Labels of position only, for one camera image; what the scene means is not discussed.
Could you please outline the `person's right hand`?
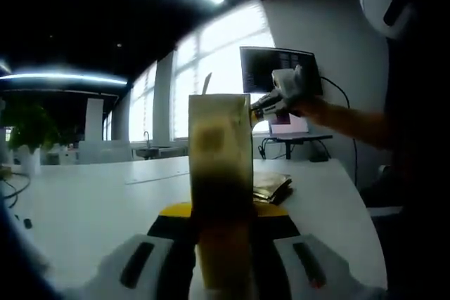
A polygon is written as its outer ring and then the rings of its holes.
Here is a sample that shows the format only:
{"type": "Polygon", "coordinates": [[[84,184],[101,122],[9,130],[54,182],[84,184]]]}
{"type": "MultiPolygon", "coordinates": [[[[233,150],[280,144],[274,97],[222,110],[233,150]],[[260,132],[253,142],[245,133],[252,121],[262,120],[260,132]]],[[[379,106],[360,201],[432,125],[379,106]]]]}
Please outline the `person's right hand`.
{"type": "Polygon", "coordinates": [[[293,103],[289,111],[298,117],[306,117],[315,124],[330,127],[334,125],[341,108],[320,98],[310,98],[293,103]]]}

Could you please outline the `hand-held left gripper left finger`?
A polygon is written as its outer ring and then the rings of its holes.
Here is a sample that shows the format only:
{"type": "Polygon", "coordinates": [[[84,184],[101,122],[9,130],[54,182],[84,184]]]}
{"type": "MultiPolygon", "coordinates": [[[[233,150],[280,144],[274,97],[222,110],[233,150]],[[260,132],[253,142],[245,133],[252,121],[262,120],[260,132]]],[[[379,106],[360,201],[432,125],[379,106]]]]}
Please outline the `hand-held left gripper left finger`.
{"type": "Polygon", "coordinates": [[[165,207],[146,234],[104,256],[95,275],[67,299],[187,299],[195,267],[191,203],[165,207]]]}

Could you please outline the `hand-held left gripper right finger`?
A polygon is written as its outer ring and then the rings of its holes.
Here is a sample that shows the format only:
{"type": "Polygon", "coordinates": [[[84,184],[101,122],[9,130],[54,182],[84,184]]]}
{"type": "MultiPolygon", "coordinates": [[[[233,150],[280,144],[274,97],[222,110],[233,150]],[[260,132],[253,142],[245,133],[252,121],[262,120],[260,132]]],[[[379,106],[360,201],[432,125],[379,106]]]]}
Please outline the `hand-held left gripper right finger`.
{"type": "Polygon", "coordinates": [[[256,204],[252,265],[260,299],[384,299],[364,285],[348,262],[313,235],[301,234],[282,207],[256,204]]]}

